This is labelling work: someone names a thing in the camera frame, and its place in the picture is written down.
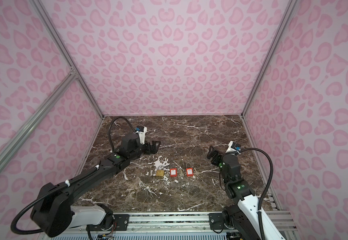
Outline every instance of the padlock body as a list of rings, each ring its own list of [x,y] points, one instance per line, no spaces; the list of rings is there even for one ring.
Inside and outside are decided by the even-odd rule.
[[[194,175],[194,171],[193,171],[193,168],[190,167],[190,168],[186,168],[186,175],[188,177],[192,177]]]
[[[176,177],[178,173],[176,172],[176,168],[171,168],[170,169],[170,177]]]
[[[157,170],[155,175],[158,177],[163,177],[165,175],[165,171],[163,171],[162,169],[159,169],[159,170]]]

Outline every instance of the metal bracket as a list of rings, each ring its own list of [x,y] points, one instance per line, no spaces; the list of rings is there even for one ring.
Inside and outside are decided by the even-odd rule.
[[[221,230],[224,228],[224,219],[222,213],[208,214],[210,228],[214,230]]]
[[[115,231],[126,231],[129,224],[129,215],[128,214],[115,214],[113,215],[115,222],[117,223]]]

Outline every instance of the wall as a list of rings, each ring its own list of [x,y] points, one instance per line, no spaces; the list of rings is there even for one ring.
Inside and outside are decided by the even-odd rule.
[[[288,0],[45,0],[102,111],[238,114]]]
[[[0,239],[34,237],[13,234],[11,221],[43,185],[76,175],[99,122],[79,84],[73,82],[0,174]],[[18,228],[37,229],[29,217],[30,211]]]
[[[0,151],[68,71],[28,2],[0,1]]]
[[[246,119],[303,238],[348,239],[348,0],[301,2]]]

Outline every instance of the padlock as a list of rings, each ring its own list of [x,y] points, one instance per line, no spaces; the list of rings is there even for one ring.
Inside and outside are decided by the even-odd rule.
[[[172,163],[171,167],[170,167],[170,177],[176,177],[176,176],[177,176],[177,173],[176,173],[175,163]]]
[[[193,168],[191,167],[191,164],[189,162],[186,163],[186,175],[188,177],[192,177],[194,175]]]
[[[157,172],[155,173],[155,176],[157,177],[163,177],[165,175],[165,171],[163,170],[163,165],[158,167]]]

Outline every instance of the pink patterned wall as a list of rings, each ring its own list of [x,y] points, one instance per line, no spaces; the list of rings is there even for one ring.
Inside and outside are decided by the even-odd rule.
[[[348,0],[301,2],[247,119],[303,238],[348,239]]]
[[[0,1],[0,150],[68,72],[26,0]]]
[[[288,0],[44,0],[102,111],[241,113]]]
[[[10,231],[15,215],[36,199],[46,183],[76,175],[100,122],[82,89],[73,82],[0,174],[0,239],[31,239]],[[36,229],[30,211],[19,221]]]

